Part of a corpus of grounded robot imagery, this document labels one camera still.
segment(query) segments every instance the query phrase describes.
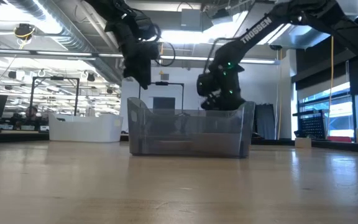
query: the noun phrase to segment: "white wall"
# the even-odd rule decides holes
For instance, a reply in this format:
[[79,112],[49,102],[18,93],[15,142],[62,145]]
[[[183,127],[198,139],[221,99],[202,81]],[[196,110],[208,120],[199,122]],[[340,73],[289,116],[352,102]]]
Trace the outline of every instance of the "white wall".
[[[271,103],[276,108],[277,100],[277,83],[280,79],[280,68],[276,65],[241,65],[245,71],[239,74],[241,96],[247,101],[254,101],[257,104]],[[170,74],[170,83],[184,83],[185,92],[183,100],[183,108],[185,110],[202,110],[200,104],[203,102],[203,98],[198,96],[196,89],[196,81],[198,75],[203,72],[202,68],[192,68],[187,70],[185,68],[152,68],[152,82],[160,81],[160,71]],[[175,97],[176,109],[181,108],[181,87],[171,86],[149,86],[148,90],[142,90],[141,100],[143,100],[148,107],[152,107],[153,96],[165,96]],[[283,98],[288,98],[288,105],[283,105],[283,113],[290,114],[290,93],[291,91],[284,91]],[[138,97],[139,84],[137,82],[122,83],[122,95],[121,95],[121,116],[124,117],[124,124],[122,126],[123,131],[128,130],[127,124],[127,98]],[[283,125],[285,127],[291,127],[290,116],[283,119],[283,122],[289,122],[289,124]],[[282,138],[291,138],[291,129],[289,132],[282,132]]]

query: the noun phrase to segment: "red object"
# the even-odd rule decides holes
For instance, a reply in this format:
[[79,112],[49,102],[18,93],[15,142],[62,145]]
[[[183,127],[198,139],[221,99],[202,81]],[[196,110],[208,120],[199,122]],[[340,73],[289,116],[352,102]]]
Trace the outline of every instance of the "red object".
[[352,143],[352,139],[351,139],[350,137],[328,136],[328,140],[330,140],[330,141],[339,141],[339,142],[349,142],[349,143]]

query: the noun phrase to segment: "window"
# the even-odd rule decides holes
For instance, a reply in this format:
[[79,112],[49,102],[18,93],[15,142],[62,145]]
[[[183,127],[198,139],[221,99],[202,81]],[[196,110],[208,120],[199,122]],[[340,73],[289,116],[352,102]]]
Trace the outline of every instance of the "window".
[[[352,98],[349,93],[350,83],[333,88],[331,111],[329,118],[330,136],[354,136]],[[329,90],[317,93],[302,100],[301,112],[309,110],[328,110]],[[325,113],[326,127],[328,126],[328,113]]]

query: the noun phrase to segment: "transparent storage container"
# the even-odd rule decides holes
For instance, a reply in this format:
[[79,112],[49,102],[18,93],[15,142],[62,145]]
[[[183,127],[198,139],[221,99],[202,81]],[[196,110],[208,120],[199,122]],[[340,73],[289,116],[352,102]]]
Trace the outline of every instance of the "transparent storage container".
[[254,102],[235,111],[153,110],[128,98],[132,155],[245,158],[254,123]]

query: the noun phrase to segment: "ceiling duct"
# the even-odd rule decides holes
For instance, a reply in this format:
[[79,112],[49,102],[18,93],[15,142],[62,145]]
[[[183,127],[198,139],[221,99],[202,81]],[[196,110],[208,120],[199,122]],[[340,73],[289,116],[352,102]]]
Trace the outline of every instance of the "ceiling duct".
[[[83,34],[74,26],[72,21],[60,10],[52,0],[6,0],[17,9],[32,15],[42,30],[62,35],[53,39],[72,52],[96,52],[96,49],[87,41]],[[111,68],[100,58],[87,61],[108,82],[121,83],[122,72]]]
[[[278,0],[277,3],[288,2],[290,0]],[[351,19],[358,18],[358,0],[336,0],[342,7],[345,15]],[[265,13],[270,12],[275,3],[272,1],[256,0],[249,9],[249,13],[236,32],[236,37],[246,32],[263,18]],[[292,49],[306,49],[312,47],[324,39],[329,34],[317,31],[310,26],[294,26],[291,24],[283,24],[271,34],[266,36],[259,44],[281,45]]]

